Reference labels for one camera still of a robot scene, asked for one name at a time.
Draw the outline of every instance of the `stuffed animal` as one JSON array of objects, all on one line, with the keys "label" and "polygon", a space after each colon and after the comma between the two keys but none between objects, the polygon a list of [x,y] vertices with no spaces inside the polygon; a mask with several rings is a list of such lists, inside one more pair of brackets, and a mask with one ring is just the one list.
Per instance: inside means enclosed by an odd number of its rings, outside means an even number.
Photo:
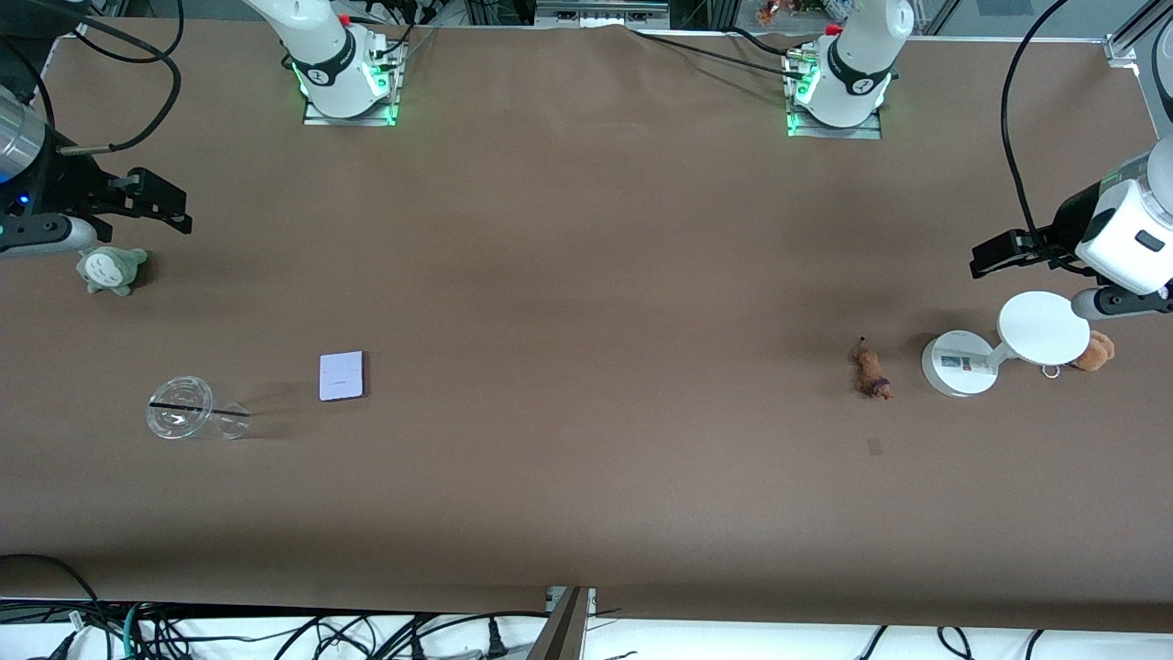
[{"label": "stuffed animal", "polygon": [[1082,372],[1096,372],[1107,365],[1107,361],[1113,358],[1116,358],[1116,345],[1112,343],[1112,340],[1107,339],[1107,335],[1092,329],[1092,339],[1087,343],[1087,351],[1084,352],[1084,355],[1077,358],[1071,363],[1071,367]]},{"label": "stuffed animal", "polygon": [[147,250],[90,247],[79,252],[77,272],[86,280],[86,290],[96,293],[109,288],[118,295],[130,294],[130,283],[138,274],[138,266],[147,260]]},{"label": "stuffed animal", "polygon": [[855,376],[855,389],[869,397],[888,401],[893,397],[891,383],[883,377],[880,372],[880,356],[870,349],[863,348],[863,338],[855,346],[852,360],[859,368]]}]

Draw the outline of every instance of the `brown plush toy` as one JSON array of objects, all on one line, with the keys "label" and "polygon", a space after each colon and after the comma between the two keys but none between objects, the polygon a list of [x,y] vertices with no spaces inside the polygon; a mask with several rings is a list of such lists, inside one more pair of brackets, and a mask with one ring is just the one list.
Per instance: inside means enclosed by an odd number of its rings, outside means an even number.
[{"label": "brown plush toy", "polygon": [[883,377],[880,372],[880,356],[870,349],[863,348],[863,338],[855,346],[852,360],[859,368],[855,376],[855,389],[869,397],[888,401],[893,397],[891,383]]},{"label": "brown plush toy", "polygon": [[1107,365],[1107,361],[1113,358],[1116,358],[1116,345],[1112,343],[1112,340],[1107,339],[1107,335],[1092,329],[1092,340],[1087,343],[1087,351],[1084,352],[1084,355],[1077,358],[1071,363],[1071,367],[1082,372],[1096,372]]}]

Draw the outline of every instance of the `brown table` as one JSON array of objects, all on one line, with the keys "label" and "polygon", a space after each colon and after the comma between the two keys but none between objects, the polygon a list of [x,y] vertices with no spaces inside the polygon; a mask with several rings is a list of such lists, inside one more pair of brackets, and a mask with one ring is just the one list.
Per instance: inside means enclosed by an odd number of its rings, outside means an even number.
[{"label": "brown table", "polygon": [[[484,610],[589,584],[629,615],[1173,630],[1171,320],[1097,324],[1101,373],[1010,363],[970,401],[920,372],[945,329],[992,340],[1010,295],[1091,285],[967,268],[1022,224],[1012,48],[911,42],[884,138],[826,141],[786,137],[771,76],[623,28],[443,29],[400,125],[339,129],[300,124],[264,23],[192,21],[175,111],[101,162],[183,186],[195,232],[115,220],[154,253],[126,299],[74,256],[0,264],[0,550],[111,599]],[[167,81],[75,42],[48,76],[80,143],[133,134]],[[1012,113],[1040,220],[1153,141],[1092,43],[1032,47]],[[889,403],[852,393],[860,335]],[[369,396],[319,403],[344,351]],[[262,437],[151,436],[182,374]],[[4,591],[74,593],[48,576]]]}]

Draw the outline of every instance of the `clear plastic cup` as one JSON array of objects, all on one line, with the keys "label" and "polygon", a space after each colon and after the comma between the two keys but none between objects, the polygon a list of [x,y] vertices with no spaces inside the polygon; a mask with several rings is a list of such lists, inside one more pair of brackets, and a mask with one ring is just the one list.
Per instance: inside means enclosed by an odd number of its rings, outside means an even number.
[{"label": "clear plastic cup", "polygon": [[151,395],[147,426],[169,441],[235,441],[249,431],[249,411],[236,402],[215,397],[202,379],[178,376]]}]

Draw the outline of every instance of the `green plush toy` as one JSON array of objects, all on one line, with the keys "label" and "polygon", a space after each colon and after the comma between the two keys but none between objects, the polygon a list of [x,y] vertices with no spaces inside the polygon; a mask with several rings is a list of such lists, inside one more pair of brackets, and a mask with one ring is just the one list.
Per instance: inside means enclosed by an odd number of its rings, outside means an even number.
[{"label": "green plush toy", "polygon": [[130,283],[138,274],[138,266],[147,260],[147,250],[90,247],[79,252],[77,272],[86,280],[86,290],[96,293],[109,288],[120,295],[130,294]]}]

